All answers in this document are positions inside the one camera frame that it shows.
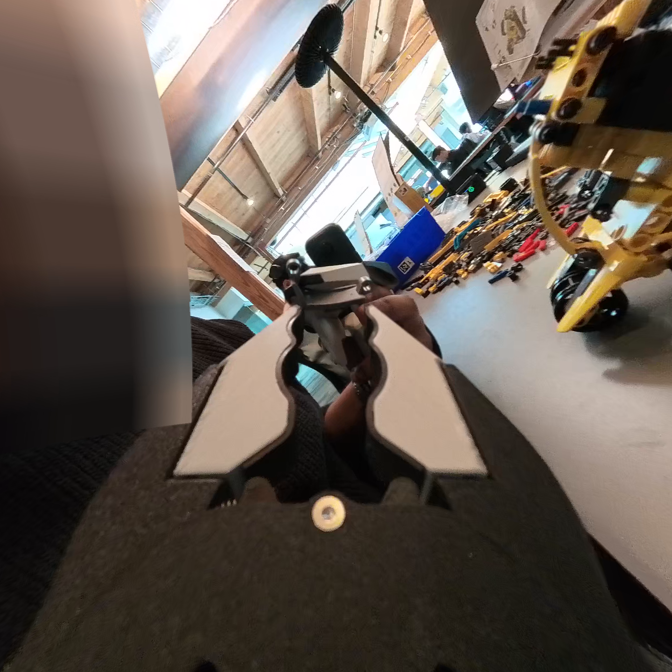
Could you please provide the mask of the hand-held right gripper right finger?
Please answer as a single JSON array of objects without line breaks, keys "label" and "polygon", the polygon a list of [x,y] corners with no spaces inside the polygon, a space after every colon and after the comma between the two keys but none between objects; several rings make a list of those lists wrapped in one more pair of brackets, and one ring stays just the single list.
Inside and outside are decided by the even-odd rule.
[{"label": "hand-held right gripper right finger", "polygon": [[489,471],[449,385],[441,359],[391,317],[365,306],[375,384],[367,400],[367,452],[383,481],[419,486],[437,477]]}]

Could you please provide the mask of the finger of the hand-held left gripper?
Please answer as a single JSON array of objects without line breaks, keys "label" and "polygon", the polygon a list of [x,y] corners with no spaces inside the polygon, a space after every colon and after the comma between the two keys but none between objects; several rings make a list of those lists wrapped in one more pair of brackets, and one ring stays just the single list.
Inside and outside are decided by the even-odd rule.
[{"label": "finger of the hand-held left gripper", "polygon": [[342,264],[311,267],[300,275],[302,288],[341,288],[356,286],[362,278],[370,279],[364,264]]},{"label": "finger of the hand-held left gripper", "polygon": [[361,305],[365,296],[360,294],[355,287],[346,287],[335,290],[308,291],[304,292],[304,310],[353,310],[353,307]]}]

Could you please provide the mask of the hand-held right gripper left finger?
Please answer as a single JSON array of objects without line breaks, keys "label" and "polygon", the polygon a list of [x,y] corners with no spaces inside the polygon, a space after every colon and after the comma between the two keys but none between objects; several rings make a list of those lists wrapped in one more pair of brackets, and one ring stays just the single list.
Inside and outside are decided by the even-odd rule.
[{"label": "hand-held right gripper left finger", "polygon": [[296,404],[284,365],[297,347],[301,315],[300,307],[288,308],[224,360],[189,430],[175,478],[244,481],[249,467],[289,438]]}]

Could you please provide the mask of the yellow brick-built toy model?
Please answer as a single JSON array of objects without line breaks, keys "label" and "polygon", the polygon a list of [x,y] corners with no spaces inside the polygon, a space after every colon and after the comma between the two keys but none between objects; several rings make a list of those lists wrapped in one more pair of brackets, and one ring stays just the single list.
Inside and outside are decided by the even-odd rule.
[{"label": "yellow brick-built toy model", "polygon": [[[567,254],[550,303],[558,332],[603,331],[626,315],[626,282],[671,268],[671,2],[623,1],[539,65],[528,176]],[[578,238],[550,213],[542,167],[597,172]]]}]

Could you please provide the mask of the person's left hand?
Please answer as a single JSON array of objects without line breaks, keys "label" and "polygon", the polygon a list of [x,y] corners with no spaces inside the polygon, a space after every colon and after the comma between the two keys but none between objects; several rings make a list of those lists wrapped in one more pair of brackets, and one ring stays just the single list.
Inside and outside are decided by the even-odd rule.
[{"label": "person's left hand", "polygon": [[[414,300],[407,296],[395,295],[389,290],[375,290],[365,302],[372,303],[415,340],[435,355],[441,356],[440,346],[427,328]],[[324,422],[329,434],[347,433],[364,424],[366,405],[364,390],[372,381],[372,377],[372,361],[367,357],[357,366],[351,376],[351,382],[325,412]]]}]

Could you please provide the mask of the blue plastic storage bin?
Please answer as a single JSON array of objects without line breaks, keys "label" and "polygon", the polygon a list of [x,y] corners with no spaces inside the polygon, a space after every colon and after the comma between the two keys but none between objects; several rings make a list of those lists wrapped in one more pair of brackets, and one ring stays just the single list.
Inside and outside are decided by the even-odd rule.
[{"label": "blue plastic storage bin", "polygon": [[376,261],[388,264],[400,290],[419,273],[422,264],[441,248],[445,232],[427,207],[414,214],[403,229],[378,254]]}]

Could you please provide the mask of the cardboard box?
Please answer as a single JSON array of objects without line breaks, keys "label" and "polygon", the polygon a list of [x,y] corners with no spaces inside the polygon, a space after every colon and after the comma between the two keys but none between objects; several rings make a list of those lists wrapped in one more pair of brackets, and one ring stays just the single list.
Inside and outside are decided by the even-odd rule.
[{"label": "cardboard box", "polygon": [[427,206],[421,194],[406,183],[390,187],[386,192],[385,200],[395,224],[401,229],[415,214]]}]

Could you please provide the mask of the white poster board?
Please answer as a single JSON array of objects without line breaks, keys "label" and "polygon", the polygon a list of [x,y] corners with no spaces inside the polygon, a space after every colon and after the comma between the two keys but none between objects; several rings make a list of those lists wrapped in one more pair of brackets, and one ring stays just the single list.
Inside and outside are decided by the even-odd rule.
[{"label": "white poster board", "polygon": [[400,212],[399,205],[401,204],[401,201],[397,197],[400,182],[392,168],[388,132],[378,137],[372,155],[372,166],[384,202],[392,215],[396,217]]}]

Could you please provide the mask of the pile of small toy pieces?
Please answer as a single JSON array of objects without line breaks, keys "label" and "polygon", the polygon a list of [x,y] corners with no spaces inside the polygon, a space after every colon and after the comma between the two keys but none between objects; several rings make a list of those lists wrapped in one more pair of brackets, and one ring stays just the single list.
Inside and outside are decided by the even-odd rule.
[{"label": "pile of small toy pieces", "polygon": [[425,298],[482,271],[490,279],[500,270],[549,252],[556,243],[535,206],[529,179],[511,178],[446,235],[404,291]]}]

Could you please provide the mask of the person's dark clothing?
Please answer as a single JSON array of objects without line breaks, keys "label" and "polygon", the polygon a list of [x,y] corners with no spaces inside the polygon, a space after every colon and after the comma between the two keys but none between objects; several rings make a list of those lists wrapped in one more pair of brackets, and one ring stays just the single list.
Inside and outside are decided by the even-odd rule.
[{"label": "person's dark clothing", "polygon": [[1,455],[8,671],[389,671],[384,511],[288,384],[295,433],[233,507],[172,478],[189,425]]}]

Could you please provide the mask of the black round fan on pole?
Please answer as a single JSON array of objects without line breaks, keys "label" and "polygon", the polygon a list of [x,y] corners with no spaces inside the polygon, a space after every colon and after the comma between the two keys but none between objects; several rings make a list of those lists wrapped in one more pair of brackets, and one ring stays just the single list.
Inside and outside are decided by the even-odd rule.
[{"label": "black round fan on pole", "polygon": [[355,79],[335,60],[335,53],[343,36],[343,11],[336,4],[325,5],[310,22],[298,47],[295,60],[295,77],[303,89],[314,88],[327,73],[335,73],[357,100],[375,116],[391,135],[429,171],[447,194],[449,179],[433,161],[424,154],[408,135],[391,119],[390,115],[369,96]]}]

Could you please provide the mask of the black flat panel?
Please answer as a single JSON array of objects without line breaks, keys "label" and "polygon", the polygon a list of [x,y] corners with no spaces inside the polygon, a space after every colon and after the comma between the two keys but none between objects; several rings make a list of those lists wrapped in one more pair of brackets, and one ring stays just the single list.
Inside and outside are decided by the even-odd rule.
[{"label": "black flat panel", "polygon": [[483,1],[424,1],[472,122],[481,122],[501,93],[476,26]]}]

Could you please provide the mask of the toy instruction booklet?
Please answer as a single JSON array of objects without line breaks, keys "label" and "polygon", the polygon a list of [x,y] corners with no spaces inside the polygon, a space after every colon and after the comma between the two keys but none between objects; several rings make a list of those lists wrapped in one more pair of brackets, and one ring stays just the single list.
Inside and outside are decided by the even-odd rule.
[{"label": "toy instruction booklet", "polygon": [[475,23],[501,89],[521,83],[559,1],[484,1]]}]

